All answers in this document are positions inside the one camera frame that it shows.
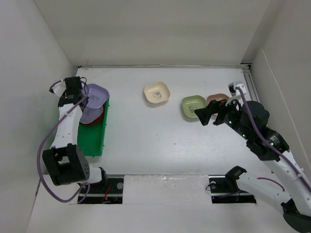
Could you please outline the purple square plate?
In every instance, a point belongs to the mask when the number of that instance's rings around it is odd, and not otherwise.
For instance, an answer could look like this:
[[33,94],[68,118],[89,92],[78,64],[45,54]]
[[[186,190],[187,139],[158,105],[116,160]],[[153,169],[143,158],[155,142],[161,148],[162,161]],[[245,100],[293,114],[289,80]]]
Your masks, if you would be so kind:
[[107,89],[101,87],[94,83],[89,83],[86,85],[88,93],[88,103],[87,108],[97,109],[100,108],[110,97],[110,94]]
[[82,123],[82,124],[92,123],[97,118],[99,118],[102,113],[103,113],[103,107],[102,106],[100,108],[96,108],[96,109],[91,109],[91,108],[86,107],[83,111],[81,118],[80,118],[80,123]]

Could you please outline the green square panda plate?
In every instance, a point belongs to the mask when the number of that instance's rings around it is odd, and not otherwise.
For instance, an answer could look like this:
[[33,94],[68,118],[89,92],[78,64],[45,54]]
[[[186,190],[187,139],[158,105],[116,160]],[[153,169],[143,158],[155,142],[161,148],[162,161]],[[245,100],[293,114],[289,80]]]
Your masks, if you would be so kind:
[[199,95],[188,96],[182,99],[181,106],[184,114],[189,118],[197,118],[195,110],[205,108],[207,102],[204,97]]

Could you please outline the red round plate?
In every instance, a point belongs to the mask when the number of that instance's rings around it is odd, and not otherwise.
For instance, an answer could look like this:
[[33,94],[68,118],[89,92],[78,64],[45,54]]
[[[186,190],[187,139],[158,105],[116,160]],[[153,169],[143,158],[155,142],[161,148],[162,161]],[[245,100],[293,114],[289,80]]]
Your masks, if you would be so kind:
[[92,126],[92,125],[96,125],[98,124],[101,120],[103,120],[104,118],[104,113],[105,113],[105,103],[102,105],[103,107],[103,113],[101,114],[101,116],[99,118],[97,118],[95,121],[93,121],[92,123],[89,124],[83,124],[83,125],[87,125],[87,126]]

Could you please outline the cream square panda plate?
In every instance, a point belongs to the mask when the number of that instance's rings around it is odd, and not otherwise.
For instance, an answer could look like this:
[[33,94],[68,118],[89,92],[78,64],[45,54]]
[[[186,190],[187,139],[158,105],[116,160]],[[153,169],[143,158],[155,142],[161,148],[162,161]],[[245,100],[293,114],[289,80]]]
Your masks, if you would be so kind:
[[149,103],[158,104],[167,101],[171,93],[163,82],[152,83],[144,87],[144,95]]

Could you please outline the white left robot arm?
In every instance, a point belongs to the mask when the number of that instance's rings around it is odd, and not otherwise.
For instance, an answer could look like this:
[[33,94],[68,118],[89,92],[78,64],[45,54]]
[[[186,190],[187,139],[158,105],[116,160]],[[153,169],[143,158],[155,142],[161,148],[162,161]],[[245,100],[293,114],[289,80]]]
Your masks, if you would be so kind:
[[54,83],[50,92],[59,97],[59,122],[42,158],[53,184],[89,183],[95,191],[104,192],[108,188],[105,170],[91,167],[78,147],[80,119],[88,103],[86,83],[81,77],[69,77]]

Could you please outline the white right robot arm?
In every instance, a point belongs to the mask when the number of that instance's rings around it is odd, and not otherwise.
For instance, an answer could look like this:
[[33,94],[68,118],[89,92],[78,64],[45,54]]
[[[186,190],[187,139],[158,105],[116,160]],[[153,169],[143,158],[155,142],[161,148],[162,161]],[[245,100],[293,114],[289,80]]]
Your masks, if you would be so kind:
[[277,190],[235,166],[225,174],[225,186],[230,191],[245,191],[278,210],[285,222],[299,233],[311,231],[311,183],[295,163],[285,156],[289,145],[276,131],[267,127],[269,112],[256,101],[240,104],[237,100],[212,100],[207,107],[196,109],[202,125],[217,114],[213,125],[226,124],[246,140],[246,146],[276,175],[285,191]]

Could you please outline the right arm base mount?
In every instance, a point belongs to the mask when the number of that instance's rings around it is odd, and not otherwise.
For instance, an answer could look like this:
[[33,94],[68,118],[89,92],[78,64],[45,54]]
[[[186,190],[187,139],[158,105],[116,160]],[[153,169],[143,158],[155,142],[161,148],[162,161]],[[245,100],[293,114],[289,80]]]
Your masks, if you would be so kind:
[[225,175],[209,175],[208,179],[206,191],[210,192],[212,204],[257,203],[252,194],[230,187]]

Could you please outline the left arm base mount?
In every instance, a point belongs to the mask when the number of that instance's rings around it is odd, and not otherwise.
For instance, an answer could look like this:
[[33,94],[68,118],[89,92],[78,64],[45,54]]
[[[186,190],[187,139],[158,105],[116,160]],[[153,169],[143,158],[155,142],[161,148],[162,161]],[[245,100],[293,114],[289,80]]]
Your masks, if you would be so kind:
[[78,204],[122,204],[124,177],[108,176],[108,184],[102,186],[91,184],[90,190],[84,198],[87,187],[83,188],[78,195]]

